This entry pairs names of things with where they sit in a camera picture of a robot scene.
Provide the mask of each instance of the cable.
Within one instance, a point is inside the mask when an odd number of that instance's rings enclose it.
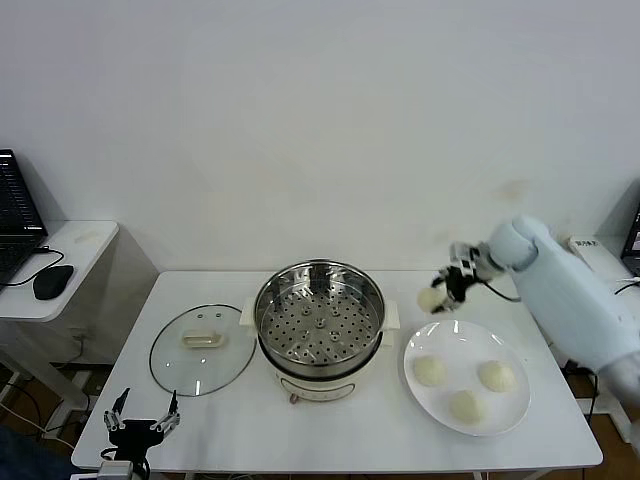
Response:
[[[31,420],[29,420],[28,418],[24,418],[22,415],[14,412],[13,410],[11,410],[9,407],[7,407],[6,405],[0,403],[0,407],[4,408],[7,412],[9,412],[11,415],[13,415],[14,417],[19,418],[20,420],[27,422],[29,425],[33,425],[34,427],[36,427],[38,430],[40,430],[42,433],[47,433],[47,431],[42,428],[40,425],[37,425],[36,423],[32,422]],[[74,445],[71,445],[70,443],[65,442],[64,440],[61,440],[59,438],[51,438],[51,440],[55,440],[56,442],[60,442],[65,444],[67,447],[69,447],[71,450],[73,450],[74,448],[76,448]]]
[[[89,407],[91,406],[91,397],[90,397],[89,395],[87,395],[87,393],[85,393],[85,392],[82,392],[82,393],[84,393],[84,395],[87,397],[87,406],[86,406],[86,408],[84,409],[84,414],[85,414],[86,416],[89,416],[89,413],[90,413],[90,412],[89,412]],[[60,406],[60,404],[61,404],[62,402],[63,402],[63,400],[61,400],[60,402],[58,402],[58,405],[56,405],[56,408],[54,408],[54,409],[53,409],[53,411],[54,411],[54,412],[56,411],[56,409]],[[82,421],[78,421],[78,420],[73,421],[73,422],[66,422],[66,423],[63,423],[62,425],[58,425],[57,427],[46,428],[46,429],[45,429],[45,432],[46,432],[46,433],[49,433],[49,432],[53,432],[54,430],[59,430],[59,429],[61,429],[61,428],[66,428],[66,427],[68,427],[69,425],[77,425],[77,424],[82,424],[82,423],[84,423],[84,422],[82,422]]]
[[[149,466],[149,460],[147,460],[147,457],[144,457],[142,461],[144,462],[144,468],[146,470],[144,480],[149,480],[149,477],[151,476],[151,467]]]
[[[36,278],[36,276],[38,276],[38,274],[40,272],[44,272],[47,268],[51,268],[54,265],[56,265],[57,263],[60,263],[62,261],[62,259],[64,258],[64,253],[62,253],[59,250],[54,250],[53,248],[49,248],[47,246],[45,247],[38,247],[38,248],[34,248],[33,249],[33,253],[57,253],[58,255],[60,255],[60,257],[57,260],[54,260],[53,262],[51,262],[49,265],[47,265],[46,267],[41,268],[40,270],[38,270],[36,273],[34,273],[33,275],[31,275],[29,278],[22,280],[21,282],[16,282],[16,283],[0,283],[1,286],[3,287],[19,287],[20,285],[24,285],[25,283],[29,283],[31,280],[33,280],[34,278]]]
[[[70,360],[67,360],[62,365],[57,366],[56,369],[57,370],[62,370],[63,368],[65,368],[70,363],[75,362],[77,359],[79,359],[83,354],[84,354],[84,336],[80,337],[80,353],[78,353],[76,356],[72,357]]]
[[[100,458],[103,460],[113,460],[113,457],[107,457],[107,453],[117,452],[118,449],[116,447],[105,448],[100,452]]]
[[[589,407],[589,414],[587,415],[587,425],[591,428],[591,418],[593,417],[593,409],[596,406],[596,398],[598,397],[598,376],[593,376],[593,396],[591,397],[591,406]],[[582,469],[582,480],[585,480],[587,476],[587,469]]]
[[[19,387],[18,385],[11,383],[11,382],[1,382],[2,385],[9,385],[10,387],[13,387],[17,390],[20,390],[22,393],[24,393],[27,397],[29,397],[29,399],[31,400],[31,403],[33,403],[33,406],[36,409],[36,413],[38,414],[38,425],[42,426],[42,413],[40,412],[40,405],[38,405],[37,400],[33,397],[33,395],[31,395],[29,392],[27,392],[24,388]]]
[[[617,294],[619,294],[620,292],[624,292],[624,291],[625,291],[627,288],[629,288],[629,287],[636,287],[636,286],[639,286],[639,285],[640,285],[640,282],[633,282],[633,283],[630,283],[629,285],[625,285],[624,287],[619,288],[618,290],[616,290],[615,292],[613,292],[613,294],[614,294],[614,295],[617,295]]]
[[[591,397],[591,407],[589,408],[589,415],[587,415],[587,425],[591,426],[591,417],[593,416],[593,409],[596,405],[596,397],[598,396],[598,376],[593,376],[593,396]]]
[[[520,297],[507,297],[504,293],[499,292],[498,290],[493,288],[491,285],[489,285],[487,282],[480,281],[480,283],[485,287],[487,287],[489,290],[491,290],[493,293],[498,295],[500,298],[503,298],[504,300],[506,300],[507,302],[518,303],[522,301]]]

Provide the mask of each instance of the white wall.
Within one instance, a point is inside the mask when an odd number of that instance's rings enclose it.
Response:
[[[159,270],[433,267],[518,212],[605,221],[640,173],[638,18],[635,0],[5,0],[0,145],[61,216],[117,220]]]

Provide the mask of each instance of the black cable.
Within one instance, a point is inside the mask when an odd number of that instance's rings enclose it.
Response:
[[[493,293],[498,295],[500,298],[503,298],[504,300],[506,300],[507,302],[518,303],[522,301],[520,297],[507,297],[504,293],[499,292],[498,290],[493,288],[491,285],[489,285],[487,282],[480,281],[480,283],[485,287],[487,287],[489,290],[491,290]]]
[[[33,397],[33,395],[31,395],[29,392],[27,392],[24,388],[19,387],[18,385],[14,384],[14,383],[11,383],[11,382],[1,382],[1,383],[3,385],[9,385],[10,387],[15,388],[16,390],[20,390],[22,393],[24,393],[27,397],[29,397],[31,399],[31,402],[33,403],[33,406],[36,409],[36,413],[38,414],[38,425],[40,425],[40,427],[42,427],[42,413],[40,412],[40,405],[38,405],[38,402]]]
[[[89,413],[90,413],[90,412],[89,412],[89,407],[91,406],[91,397],[90,397],[86,392],[82,392],[82,393],[84,393],[85,397],[87,397],[87,406],[86,406],[86,408],[84,409],[84,412],[83,412],[83,413],[84,413],[85,415],[89,416]],[[51,417],[53,416],[53,414],[55,413],[55,411],[58,409],[58,407],[62,404],[62,402],[64,402],[64,400],[60,400],[60,401],[58,402],[58,404],[54,407],[54,409],[53,409],[53,410],[52,410],[52,412],[51,412],[51,415],[49,415],[49,418],[47,419],[47,423],[49,423],[49,420],[51,420]],[[61,429],[61,428],[65,428],[65,427],[68,427],[68,426],[70,426],[70,425],[79,425],[79,424],[83,424],[83,423],[84,423],[83,421],[80,421],[80,420],[74,420],[73,422],[65,422],[65,423],[63,423],[62,425],[58,425],[57,427],[47,428],[47,429],[45,429],[45,431],[46,431],[47,433],[48,433],[48,432],[53,432],[54,430],[59,430],[59,429]],[[36,434],[35,434],[35,433],[33,433],[33,434],[30,434],[30,435],[27,435],[27,437],[33,437],[33,436],[36,436]]]
[[[587,425],[591,426],[591,417],[593,416],[593,409],[596,405],[596,397],[598,396],[598,376],[593,376],[593,396],[591,397],[591,407],[589,408],[589,415],[587,415]]]
[[[84,354],[84,337],[80,337],[80,353],[78,353],[76,356],[72,357],[70,360],[67,360],[62,365],[57,366],[56,369],[57,370],[62,370],[63,368],[65,368],[70,363],[75,362],[77,359],[79,359],[83,354]]]
[[[118,449],[116,447],[111,447],[111,448],[105,448],[103,451],[100,452],[100,458],[102,458],[103,460],[113,460],[113,457],[107,457],[107,453],[112,453],[112,452],[117,452]]]
[[[1,286],[3,287],[19,287],[20,285],[24,285],[25,283],[29,283],[31,280],[33,280],[34,278],[36,278],[36,276],[40,273],[45,271],[47,268],[51,268],[54,265],[56,265],[57,263],[60,263],[62,261],[62,259],[64,258],[64,253],[62,253],[59,250],[54,250],[53,248],[49,248],[49,247],[38,247],[38,248],[34,248],[33,249],[33,253],[57,253],[58,255],[60,255],[60,257],[57,260],[54,260],[53,262],[51,262],[49,265],[47,265],[46,267],[41,268],[40,270],[38,270],[36,273],[34,273],[33,275],[31,275],[29,278],[22,280],[20,282],[16,282],[16,283],[0,283]]]
[[[591,418],[593,417],[593,409],[596,406],[596,398],[598,396],[598,376],[593,376],[593,396],[591,397],[591,406],[589,407],[589,414],[587,415],[587,425],[591,428]],[[587,469],[582,469],[582,480],[585,480],[587,476]]]
[[[613,294],[614,294],[614,295],[617,295],[617,294],[619,294],[620,292],[624,292],[627,288],[630,288],[630,287],[637,287],[637,286],[640,286],[640,282],[633,282],[633,283],[630,283],[629,285],[625,285],[624,287],[619,288],[618,290],[616,290],[615,292],[613,292]]]
[[[143,461],[144,461],[144,468],[146,470],[144,475],[144,480],[149,480],[149,477],[151,476],[151,467],[149,466],[149,461],[147,460],[147,457],[144,457]]]

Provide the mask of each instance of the floor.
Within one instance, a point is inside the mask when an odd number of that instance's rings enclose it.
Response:
[[[71,365],[61,370],[65,375],[71,377],[77,371],[80,366]],[[109,376],[108,369],[94,370],[91,379],[85,387],[85,393],[90,395],[99,395],[102,386],[105,384]],[[9,380],[10,372],[0,368],[0,388],[2,382]],[[569,385],[576,397],[591,397],[592,386],[586,377],[571,376],[569,377]],[[20,386],[24,390],[30,393],[37,401],[40,409],[41,424],[44,425],[47,422],[49,416],[53,413],[54,409],[58,405],[60,399],[51,392],[47,387],[42,385],[37,380],[22,381]],[[5,404],[12,408],[16,413],[38,423],[38,413],[33,403],[27,395],[24,393],[12,389],[11,395],[5,399]],[[627,413],[632,420],[640,419],[640,409],[627,410]],[[64,428],[61,428],[60,438],[75,444],[82,432],[84,414],[82,412],[73,414],[67,422]],[[0,409],[0,424],[5,425],[14,431],[31,435],[35,438],[36,429],[8,414],[5,410]],[[600,444],[600,448],[604,453],[604,461],[601,465],[587,469],[585,472],[586,480],[629,480],[640,479],[640,460],[636,458],[631,447],[620,440],[618,432],[614,428],[613,424],[609,420],[608,416],[594,415],[591,422],[594,434]],[[39,443],[46,448],[58,452],[61,455],[71,456],[70,449],[62,443],[40,439]],[[490,478],[499,480],[504,479],[507,473],[491,473]],[[177,475],[166,475],[167,478],[173,480],[177,478],[183,478]],[[289,478],[288,475],[264,475],[261,476],[263,480],[371,480],[371,475],[366,477],[363,475],[293,475],[293,478]],[[402,477],[406,480],[414,478],[425,478],[429,480],[469,480],[472,478],[471,474],[433,474],[433,475],[376,475],[376,480],[399,480]],[[214,479],[226,480],[225,476],[211,476]],[[555,471],[543,477],[545,480],[582,480],[582,470],[563,470]]]

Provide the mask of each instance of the robotic arm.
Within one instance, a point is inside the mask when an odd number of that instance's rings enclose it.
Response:
[[[640,406],[640,324],[543,223],[519,216],[496,228],[487,243],[455,243],[450,254],[452,265],[432,284],[447,290],[433,313],[459,307],[467,288],[506,272],[555,345],[597,373],[620,400]]]

